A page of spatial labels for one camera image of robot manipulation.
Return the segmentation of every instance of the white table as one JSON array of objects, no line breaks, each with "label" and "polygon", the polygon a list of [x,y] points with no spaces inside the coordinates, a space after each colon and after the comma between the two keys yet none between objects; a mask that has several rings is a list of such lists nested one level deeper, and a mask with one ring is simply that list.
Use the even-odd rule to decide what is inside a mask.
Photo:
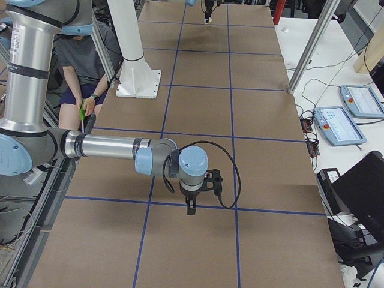
[{"label": "white table", "polygon": [[[313,19],[281,18],[279,25],[275,27],[281,52],[284,56],[284,63],[288,69],[289,78],[293,75],[293,71],[290,71],[290,69],[297,66],[315,24],[316,20]],[[320,40],[319,45],[312,56],[312,62],[308,68],[337,64],[346,60],[351,53],[354,53],[352,45],[349,43],[349,40],[345,36],[340,25],[333,20],[330,22],[324,36]],[[313,110],[313,104],[302,97],[305,84],[312,78],[330,84],[332,78],[338,73],[332,81],[332,85],[365,85],[372,82],[372,79],[368,74],[358,74],[353,69],[353,64],[357,58],[357,55],[353,55],[346,61],[343,67],[343,64],[339,64],[335,67],[307,70],[294,93],[296,104],[303,107],[304,110]],[[383,101],[383,97],[376,85],[372,83],[369,86],[373,87],[376,94],[379,96],[379,99]],[[316,103],[325,88],[326,85],[312,80],[307,84],[304,95],[312,102]],[[325,93],[321,96],[317,107],[340,105],[343,105],[340,89],[338,87],[328,87]],[[355,122],[358,123],[373,121],[374,120],[369,119],[355,119]],[[319,131],[319,129],[316,130],[320,143],[320,156],[317,158],[318,163],[315,172],[324,168],[337,168],[340,174],[344,174],[358,161],[363,159],[370,151],[377,150],[384,154],[384,122],[361,125],[359,127],[367,138],[367,142],[360,145],[362,150],[359,150],[356,146],[331,146],[324,138],[321,131]],[[372,271],[367,275],[367,278],[369,279],[371,275]],[[368,282],[365,281],[361,284],[360,288],[366,288],[367,285]],[[380,287],[384,287],[383,265],[376,273],[370,288]]]}]

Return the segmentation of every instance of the wristwatch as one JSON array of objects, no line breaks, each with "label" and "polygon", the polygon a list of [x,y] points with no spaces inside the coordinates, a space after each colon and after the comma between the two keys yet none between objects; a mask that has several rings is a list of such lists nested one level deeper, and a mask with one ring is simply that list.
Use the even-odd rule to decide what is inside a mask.
[{"label": "wristwatch", "polygon": [[97,102],[98,100],[100,100],[100,96],[97,96],[96,94],[91,94],[91,97],[93,97],[95,99],[95,102]]}]

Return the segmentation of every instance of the red pole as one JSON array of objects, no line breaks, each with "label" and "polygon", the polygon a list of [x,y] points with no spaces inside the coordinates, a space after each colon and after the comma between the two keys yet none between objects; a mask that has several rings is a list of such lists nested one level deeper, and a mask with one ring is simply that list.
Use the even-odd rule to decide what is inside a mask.
[{"label": "red pole", "polygon": [[276,10],[274,14],[274,25],[277,25],[280,21],[280,17],[283,13],[284,6],[286,5],[286,0],[278,0],[276,4]]}]

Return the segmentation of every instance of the white and blue device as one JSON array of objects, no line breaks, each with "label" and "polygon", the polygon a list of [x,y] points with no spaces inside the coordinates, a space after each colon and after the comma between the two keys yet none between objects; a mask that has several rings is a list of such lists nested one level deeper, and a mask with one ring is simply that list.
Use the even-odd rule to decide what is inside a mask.
[{"label": "white and blue device", "polygon": [[315,108],[314,118],[326,139],[334,146],[367,141],[344,106]]},{"label": "white and blue device", "polygon": [[355,117],[384,119],[384,107],[372,87],[343,85],[340,92]]}]

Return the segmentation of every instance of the gray shirt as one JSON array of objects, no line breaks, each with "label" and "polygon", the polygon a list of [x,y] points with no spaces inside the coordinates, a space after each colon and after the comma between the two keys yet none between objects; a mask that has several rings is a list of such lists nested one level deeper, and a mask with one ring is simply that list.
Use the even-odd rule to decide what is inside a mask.
[{"label": "gray shirt", "polygon": [[[112,65],[116,69],[122,59],[119,44],[107,25],[101,22],[98,25]],[[74,67],[81,85],[97,85],[105,74],[91,36],[85,36],[81,40],[60,38],[56,41],[56,52],[62,66]]]}]

